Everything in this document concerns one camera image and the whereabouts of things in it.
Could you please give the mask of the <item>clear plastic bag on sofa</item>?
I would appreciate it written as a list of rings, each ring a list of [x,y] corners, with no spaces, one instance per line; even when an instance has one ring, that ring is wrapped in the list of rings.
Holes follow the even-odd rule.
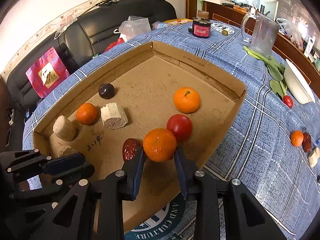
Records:
[[[127,20],[121,23],[120,27],[114,29],[114,34],[119,34],[125,42],[132,38],[149,33],[151,31],[148,18],[140,16],[129,16]]]

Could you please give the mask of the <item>black leather sofa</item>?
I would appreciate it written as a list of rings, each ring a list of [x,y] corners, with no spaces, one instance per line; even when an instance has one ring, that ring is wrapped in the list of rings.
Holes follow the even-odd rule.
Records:
[[[29,67],[50,48],[55,48],[69,74],[74,73],[118,39],[114,30],[129,16],[145,17],[151,24],[177,17],[174,6],[166,0],[108,0],[81,15],[58,38],[53,34],[48,36],[9,74],[7,88],[15,118],[12,125],[7,125],[1,151],[22,149],[25,115],[32,113],[40,101],[25,74]]]

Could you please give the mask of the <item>pink label black jar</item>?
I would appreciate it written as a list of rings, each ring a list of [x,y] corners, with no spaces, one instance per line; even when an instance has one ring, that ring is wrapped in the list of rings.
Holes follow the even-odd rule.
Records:
[[[188,29],[189,33],[198,38],[210,37],[211,22],[209,12],[198,10],[196,18],[193,19],[192,26]]]

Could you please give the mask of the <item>white cylinder chunk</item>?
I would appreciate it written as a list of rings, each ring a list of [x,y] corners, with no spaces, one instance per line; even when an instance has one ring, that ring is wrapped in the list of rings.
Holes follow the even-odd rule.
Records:
[[[314,148],[310,152],[310,154],[308,156],[308,161],[309,161],[309,165],[311,168],[313,168],[317,165],[319,156],[320,156],[320,150],[318,147]]]

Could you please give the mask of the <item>small red tomato near greens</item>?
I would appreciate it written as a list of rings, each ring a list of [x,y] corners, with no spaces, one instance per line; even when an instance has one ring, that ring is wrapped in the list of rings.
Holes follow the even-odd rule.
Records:
[[[290,109],[293,107],[293,100],[288,95],[283,96],[283,103],[285,103],[285,105],[287,105],[287,107]]]

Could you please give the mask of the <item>large red jujube far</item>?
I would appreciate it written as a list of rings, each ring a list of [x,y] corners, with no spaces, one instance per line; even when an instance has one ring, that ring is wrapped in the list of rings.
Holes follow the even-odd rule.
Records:
[[[312,149],[312,139],[311,139],[311,135],[308,132],[305,132],[303,134],[302,147],[305,153],[310,152]]]

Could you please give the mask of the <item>dark purple plum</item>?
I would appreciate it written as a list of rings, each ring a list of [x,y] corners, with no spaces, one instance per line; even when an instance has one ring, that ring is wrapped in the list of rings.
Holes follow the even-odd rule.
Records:
[[[110,83],[103,83],[99,86],[98,93],[103,99],[111,99],[115,95],[115,88]]]

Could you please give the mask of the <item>red gift bag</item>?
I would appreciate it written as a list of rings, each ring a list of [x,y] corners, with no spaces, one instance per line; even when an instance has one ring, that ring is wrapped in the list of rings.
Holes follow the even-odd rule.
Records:
[[[69,77],[69,72],[55,48],[51,47],[29,67],[25,75],[38,96],[44,99]]]

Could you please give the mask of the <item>orange mandarin large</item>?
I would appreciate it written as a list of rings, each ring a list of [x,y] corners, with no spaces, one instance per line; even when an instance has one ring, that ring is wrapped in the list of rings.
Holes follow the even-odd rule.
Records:
[[[143,149],[147,157],[154,162],[169,161],[177,147],[174,134],[168,129],[156,128],[146,134]]]

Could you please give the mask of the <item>clear glass pitcher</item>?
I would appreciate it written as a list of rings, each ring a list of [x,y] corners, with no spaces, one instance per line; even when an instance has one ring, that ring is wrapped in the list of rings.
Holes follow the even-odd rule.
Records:
[[[245,33],[246,23],[250,18],[255,20],[251,37]],[[263,56],[271,54],[278,32],[279,24],[261,13],[254,15],[248,12],[241,22],[242,40],[249,44],[253,51]]]

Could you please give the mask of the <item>white plate with pattern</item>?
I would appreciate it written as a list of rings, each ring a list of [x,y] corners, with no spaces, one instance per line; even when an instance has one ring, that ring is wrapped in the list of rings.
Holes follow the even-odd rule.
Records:
[[[228,35],[233,35],[235,33],[234,29],[226,24],[219,23],[219,22],[213,22],[211,24],[211,28],[219,33],[222,34],[223,30],[228,31]]]

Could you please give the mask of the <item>round beige cork piece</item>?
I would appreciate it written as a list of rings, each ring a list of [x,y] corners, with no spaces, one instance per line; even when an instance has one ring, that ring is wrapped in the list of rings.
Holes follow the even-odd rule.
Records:
[[[76,135],[76,129],[73,123],[64,115],[56,119],[53,125],[53,132],[58,138],[64,141],[72,141]]]

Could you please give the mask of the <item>green leafy vegetable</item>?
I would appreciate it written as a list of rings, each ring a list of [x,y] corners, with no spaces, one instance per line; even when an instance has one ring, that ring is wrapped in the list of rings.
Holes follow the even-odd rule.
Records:
[[[247,46],[244,46],[243,49],[251,57],[264,62],[270,76],[272,77],[272,80],[270,81],[271,90],[274,92],[274,94],[277,94],[279,97],[283,99],[283,97],[287,95],[287,85],[285,85],[284,82],[284,65],[282,63],[279,63],[271,55],[265,57],[251,50]]]

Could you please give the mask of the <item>brown cardboard box tray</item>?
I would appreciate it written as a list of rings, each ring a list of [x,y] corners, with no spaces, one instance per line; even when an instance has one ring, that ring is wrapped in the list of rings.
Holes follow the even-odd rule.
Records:
[[[57,156],[63,141],[53,133],[55,120],[64,115],[74,121],[84,102],[104,107],[107,101],[99,96],[98,87],[107,81],[116,89],[112,100],[124,108],[128,124],[114,130],[101,122],[80,125],[71,142],[95,167],[94,180],[121,168],[126,139],[142,140],[150,130],[166,125],[177,113],[175,91],[186,86],[199,93],[201,104],[189,116],[193,131],[183,150],[202,167],[228,132],[246,95],[245,84],[220,67],[167,44],[149,42],[103,64],[71,88],[36,125],[34,145]]]

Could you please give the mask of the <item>white bowl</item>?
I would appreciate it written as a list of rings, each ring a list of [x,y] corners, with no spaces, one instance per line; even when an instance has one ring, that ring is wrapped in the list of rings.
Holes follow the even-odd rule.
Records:
[[[290,92],[300,104],[315,103],[315,97],[306,79],[289,59],[286,59],[284,80]]]

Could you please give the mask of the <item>orange mandarin small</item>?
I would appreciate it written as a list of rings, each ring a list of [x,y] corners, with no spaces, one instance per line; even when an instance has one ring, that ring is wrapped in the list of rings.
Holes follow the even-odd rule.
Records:
[[[91,125],[97,118],[97,109],[91,103],[82,104],[76,111],[75,118],[82,125]]]

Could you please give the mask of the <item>blue plaid tablecloth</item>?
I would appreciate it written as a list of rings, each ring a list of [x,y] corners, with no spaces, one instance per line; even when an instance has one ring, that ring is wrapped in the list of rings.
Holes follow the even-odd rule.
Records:
[[[284,105],[270,90],[270,76],[262,61],[243,49],[241,30],[230,35],[216,31],[196,38],[188,25],[166,26],[137,36],[100,54],[55,88],[33,111],[23,131],[23,149],[33,148],[31,134],[48,110],[67,91],[122,53],[150,41],[159,41],[201,57],[241,80],[247,94],[227,135],[206,163],[208,174],[239,178],[268,210],[287,239],[319,239],[319,167],[310,167],[307,154],[291,144],[292,131],[309,132],[319,139],[319,100]]]

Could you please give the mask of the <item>beige cork chunk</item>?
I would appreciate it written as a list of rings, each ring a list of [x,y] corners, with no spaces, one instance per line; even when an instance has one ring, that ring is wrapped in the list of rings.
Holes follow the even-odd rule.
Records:
[[[103,126],[108,129],[119,129],[128,123],[127,115],[121,105],[108,103],[100,109]]]
[[[72,148],[67,141],[60,139],[54,133],[49,137],[49,143],[53,158],[65,157],[77,153],[77,150]]]

